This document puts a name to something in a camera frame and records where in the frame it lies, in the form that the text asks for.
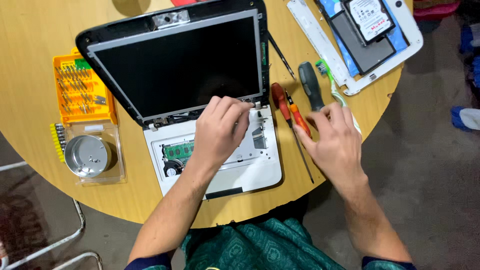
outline hand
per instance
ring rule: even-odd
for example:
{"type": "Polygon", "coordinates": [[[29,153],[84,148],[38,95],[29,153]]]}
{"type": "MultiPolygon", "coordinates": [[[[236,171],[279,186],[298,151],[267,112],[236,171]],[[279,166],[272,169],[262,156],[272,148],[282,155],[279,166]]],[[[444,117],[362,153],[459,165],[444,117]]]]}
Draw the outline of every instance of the hand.
{"type": "Polygon", "coordinates": [[[368,178],[360,164],[362,137],[353,125],[350,109],[334,102],[311,113],[307,120],[314,122],[320,135],[318,142],[313,142],[298,125],[294,126],[295,132],[339,194],[345,198],[365,186],[368,178]]]}
{"type": "Polygon", "coordinates": [[[216,173],[245,137],[251,108],[236,98],[212,97],[197,120],[191,160],[216,173]]]}

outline wooden table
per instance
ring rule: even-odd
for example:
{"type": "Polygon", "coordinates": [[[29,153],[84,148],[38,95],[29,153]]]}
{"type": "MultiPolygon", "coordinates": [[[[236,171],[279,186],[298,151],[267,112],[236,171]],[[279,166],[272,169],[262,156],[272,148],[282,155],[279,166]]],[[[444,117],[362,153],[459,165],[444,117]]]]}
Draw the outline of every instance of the wooden table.
{"type": "MultiPolygon", "coordinates": [[[[306,1],[320,20],[313,1],[306,1]]],[[[301,62],[315,63],[319,57],[287,9],[288,1],[265,2],[268,29],[295,73],[301,62]]],[[[75,36],[84,29],[171,6],[169,0],[4,0],[0,5],[1,132],[30,166],[69,196],[103,213],[138,223],[147,219],[162,198],[142,129],[117,104],[128,182],[95,187],[75,185],[76,176],[59,162],[49,130],[50,123],[59,122],[52,57],[69,54],[75,46],[75,36]]],[[[320,24],[333,40],[325,20],[320,24]]],[[[310,106],[299,80],[292,80],[272,47],[270,62],[270,82],[287,88],[300,112],[307,115],[310,106]]],[[[387,107],[400,73],[399,66],[356,96],[347,97],[364,139],[387,107]]],[[[328,79],[320,73],[317,77],[325,103],[333,102],[328,79]]],[[[283,162],[282,185],[204,201],[193,228],[243,221],[267,213],[324,181],[308,158],[315,184],[310,182],[292,132],[279,110],[275,116],[283,162]]],[[[311,129],[315,140],[318,134],[311,129]]]]}

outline screwdriver handle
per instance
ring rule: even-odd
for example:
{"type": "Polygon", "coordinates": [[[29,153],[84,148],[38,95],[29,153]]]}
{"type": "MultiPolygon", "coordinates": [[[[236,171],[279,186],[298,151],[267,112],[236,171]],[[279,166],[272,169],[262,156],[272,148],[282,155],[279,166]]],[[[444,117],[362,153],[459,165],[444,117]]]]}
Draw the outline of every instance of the screwdriver handle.
{"type": "Polygon", "coordinates": [[[272,84],[272,99],[275,103],[275,106],[280,109],[285,120],[290,120],[290,111],[288,110],[287,103],[285,102],[285,95],[283,93],[283,88],[278,83],[272,84]]]}
{"type": "Polygon", "coordinates": [[[315,70],[310,62],[305,61],[299,65],[299,76],[303,86],[303,90],[308,96],[312,111],[320,111],[325,106],[320,93],[320,85],[318,84],[315,70]]]}
{"type": "Polygon", "coordinates": [[[310,132],[310,128],[308,128],[307,123],[303,120],[297,105],[296,104],[291,104],[290,105],[290,110],[293,113],[293,118],[295,119],[295,123],[297,123],[297,125],[301,126],[302,129],[307,133],[308,137],[311,138],[312,134],[310,132]]]}

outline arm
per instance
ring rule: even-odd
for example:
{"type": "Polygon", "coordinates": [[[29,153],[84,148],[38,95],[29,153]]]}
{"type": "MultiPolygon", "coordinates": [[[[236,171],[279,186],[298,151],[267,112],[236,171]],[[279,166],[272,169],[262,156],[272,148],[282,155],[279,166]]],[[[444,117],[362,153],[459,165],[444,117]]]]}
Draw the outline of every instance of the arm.
{"type": "Polygon", "coordinates": [[[177,248],[216,172],[240,145],[253,104],[213,97],[197,120],[195,151],[177,182],[138,233],[128,263],[177,248]]]}
{"type": "Polygon", "coordinates": [[[313,161],[345,201],[353,246],[367,256],[411,262],[407,248],[368,185],[360,164],[362,138],[353,125],[350,109],[335,102],[307,119],[317,127],[318,142],[313,142],[301,127],[295,125],[294,129],[313,161]]]}

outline laptop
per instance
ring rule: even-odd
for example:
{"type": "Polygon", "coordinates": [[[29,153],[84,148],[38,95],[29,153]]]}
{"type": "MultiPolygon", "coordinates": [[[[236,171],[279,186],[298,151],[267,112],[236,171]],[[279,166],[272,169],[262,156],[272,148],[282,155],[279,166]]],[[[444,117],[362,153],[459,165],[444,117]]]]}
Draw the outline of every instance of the laptop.
{"type": "Polygon", "coordinates": [[[204,199],[280,181],[263,1],[214,0],[152,12],[87,29],[75,42],[143,128],[163,196],[195,151],[195,122],[212,96],[238,98],[255,108],[245,138],[204,199]]]}

